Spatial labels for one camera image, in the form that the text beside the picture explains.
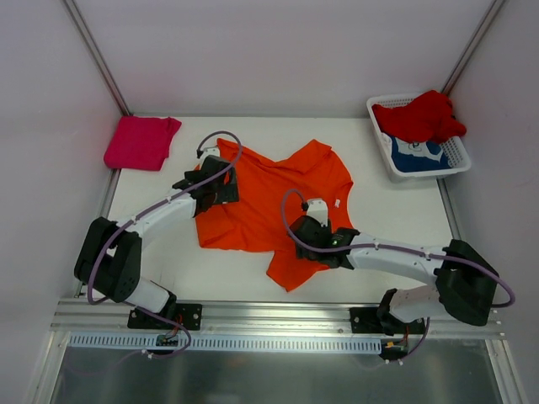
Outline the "blue white t shirt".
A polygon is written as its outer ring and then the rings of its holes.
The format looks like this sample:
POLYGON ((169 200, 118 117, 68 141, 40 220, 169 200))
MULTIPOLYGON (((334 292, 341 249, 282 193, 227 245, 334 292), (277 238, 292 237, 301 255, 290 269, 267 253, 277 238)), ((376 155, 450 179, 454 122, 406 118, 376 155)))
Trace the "blue white t shirt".
POLYGON ((390 146, 393 164, 402 173, 440 171, 450 168, 449 160, 441 146, 432 141, 408 143, 385 133, 382 137, 390 146))

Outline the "white plastic basket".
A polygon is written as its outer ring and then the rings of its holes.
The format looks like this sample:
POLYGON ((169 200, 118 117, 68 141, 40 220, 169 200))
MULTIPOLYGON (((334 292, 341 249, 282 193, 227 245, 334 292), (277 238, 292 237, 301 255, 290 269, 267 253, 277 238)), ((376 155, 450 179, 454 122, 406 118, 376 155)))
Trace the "white plastic basket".
POLYGON ((381 132, 376 122, 376 117, 373 113, 372 106, 374 104, 380 104, 387 108, 401 107, 409 104, 418 96, 420 96, 420 93, 390 94, 371 97, 366 101, 366 107, 371 119, 376 144, 378 145, 378 149, 381 153, 388 177, 394 183, 423 180, 427 178, 444 178, 453 174, 466 172, 472 165, 461 138, 452 137, 447 142, 440 145, 449 160, 449 169, 415 173, 402 173, 396 169, 391 159, 390 146, 382 137, 383 132, 381 132))

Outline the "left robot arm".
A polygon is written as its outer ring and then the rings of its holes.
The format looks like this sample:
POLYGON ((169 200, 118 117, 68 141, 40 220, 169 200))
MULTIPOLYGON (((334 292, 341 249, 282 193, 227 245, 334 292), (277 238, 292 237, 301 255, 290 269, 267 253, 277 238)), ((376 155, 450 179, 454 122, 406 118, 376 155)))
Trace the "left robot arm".
POLYGON ((146 311, 155 327, 169 327, 175 321, 177 298, 142 277, 142 251, 170 226, 193 220, 213 206, 238 201, 232 163, 208 155, 198 169, 186 172, 163 199, 130 219, 95 219, 88 228, 74 275, 104 298, 146 311))

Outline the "orange t shirt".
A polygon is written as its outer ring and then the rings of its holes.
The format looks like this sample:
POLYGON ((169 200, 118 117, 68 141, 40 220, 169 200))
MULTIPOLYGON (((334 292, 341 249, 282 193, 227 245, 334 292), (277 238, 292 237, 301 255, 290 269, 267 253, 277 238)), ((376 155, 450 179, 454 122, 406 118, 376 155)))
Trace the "orange t shirt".
POLYGON ((302 215, 301 202, 282 198, 296 189, 306 199, 323 199, 334 228, 350 228, 348 197, 353 180, 339 156, 328 145, 312 140, 285 160, 274 162, 248 148, 218 140, 221 157, 239 161, 235 167, 239 200, 211 207, 195 219, 203 248, 274 254, 267 275, 291 292, 315 273, 322 263, 296 258, 294 242, 285 225, 302 215))

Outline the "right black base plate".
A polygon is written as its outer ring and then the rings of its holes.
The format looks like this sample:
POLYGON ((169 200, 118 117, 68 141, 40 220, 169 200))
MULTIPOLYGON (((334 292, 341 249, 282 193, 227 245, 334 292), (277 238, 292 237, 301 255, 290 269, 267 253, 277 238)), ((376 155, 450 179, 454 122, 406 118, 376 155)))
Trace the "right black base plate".
POLYGON ((352 333, 374 334, 380 333, 387 336, 395 334, 419 335, 425 331, 424 322, 412 321, 401 322, 387 313, 379 313, 377 307, 351 307, 350 326, 352 333))

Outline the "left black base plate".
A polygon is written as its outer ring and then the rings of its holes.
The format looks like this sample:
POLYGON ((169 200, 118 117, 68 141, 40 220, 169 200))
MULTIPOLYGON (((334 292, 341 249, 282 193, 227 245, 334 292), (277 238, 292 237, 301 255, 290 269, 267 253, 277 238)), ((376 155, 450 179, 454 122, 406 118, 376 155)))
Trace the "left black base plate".
MULTIPOLYGON (((182 325, 189 331, 199 331, 202 309, 201 304, 174 302, 167 304, 158 315, 182 325)), ((174 325, 158 320, 155 316, 150 316, 136 308, 130 311, 127 327, 136 330, 169 331, 174 328, 174 325)))

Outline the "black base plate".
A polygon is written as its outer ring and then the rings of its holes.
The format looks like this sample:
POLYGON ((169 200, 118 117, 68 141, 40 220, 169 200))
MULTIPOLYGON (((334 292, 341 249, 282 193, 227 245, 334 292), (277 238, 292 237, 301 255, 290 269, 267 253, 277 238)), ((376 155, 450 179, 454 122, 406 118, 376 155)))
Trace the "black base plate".
POLYGON ((352 333, 374 334, 380 333, 387 336, 395 334, 419 335, 425 331, 424 322, 412 321, 401 322, 387 313, 379 313, 377 307, 351 307, 350 326, 352 333))
MULTIPOLYGON (((167 304, 158 315, 182 325, 189 331, 199 331, 202 309, 201 304, 174 302, 167 304)), ((174 328, 174 325, 158 320, 155 316, 150 316, 136 308, 130 311, 127 327, 136 330, 169 331, 174 328)))

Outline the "red t shirt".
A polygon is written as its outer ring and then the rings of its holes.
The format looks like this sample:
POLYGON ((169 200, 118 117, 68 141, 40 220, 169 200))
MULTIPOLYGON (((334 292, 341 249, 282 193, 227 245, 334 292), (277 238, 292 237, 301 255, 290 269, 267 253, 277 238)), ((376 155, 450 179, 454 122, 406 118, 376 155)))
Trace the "red t shirt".
POLYGON ((467 128, 453 114, 452 101, 430 90, 405 106, 372 106, 381 132, 407 143, 432 141, 442 144, 452 137, 463 137, 467 128))

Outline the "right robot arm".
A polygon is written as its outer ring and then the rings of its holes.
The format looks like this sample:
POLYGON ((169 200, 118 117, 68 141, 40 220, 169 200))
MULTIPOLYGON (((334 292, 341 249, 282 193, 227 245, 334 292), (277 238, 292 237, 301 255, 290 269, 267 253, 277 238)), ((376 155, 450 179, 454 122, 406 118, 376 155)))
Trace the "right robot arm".
POLYGON ((418 281, 412 289, 389 289, 376 309, 375 326, 386 335, 403 332, 419 318, 449 315, 483 327, 497 287, 497 272, 469 244, 447 247, 390 244, 356 229, 330 225, 303 215, 289 230, 299 259, 330 268, 372 269, 418 281))

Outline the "folded pink t shirt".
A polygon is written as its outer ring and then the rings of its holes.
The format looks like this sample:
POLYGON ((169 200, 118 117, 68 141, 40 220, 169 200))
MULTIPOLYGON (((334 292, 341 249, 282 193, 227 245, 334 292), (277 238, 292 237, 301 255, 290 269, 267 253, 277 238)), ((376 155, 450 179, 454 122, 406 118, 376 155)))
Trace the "folded pink t shirt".
POLYGON ((104 153, 105 166, 110 169, 160 171, 181 126, 181 121, 171 117, 122 117, 104 153))

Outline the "aluminium mounting rail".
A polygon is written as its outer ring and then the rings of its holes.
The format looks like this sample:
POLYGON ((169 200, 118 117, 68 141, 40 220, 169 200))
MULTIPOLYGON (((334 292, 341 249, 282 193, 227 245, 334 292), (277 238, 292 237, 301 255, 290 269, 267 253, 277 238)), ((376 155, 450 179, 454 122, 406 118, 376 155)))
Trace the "aluminium mounting rail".
MULTIPOLYGON (((352 334, 349 304, 203 301, 201 334, 345 337, 352 334)), ((106 331, 128 329, 131 308, 105 302, 91 306, 84 299, 65 298, 55 309, 54 331, 106 331)), ((504 339, 503 322, 495 311, 488 324, 474 327, 448 316, 434 316, 428 335, 449 339, 504 339)))

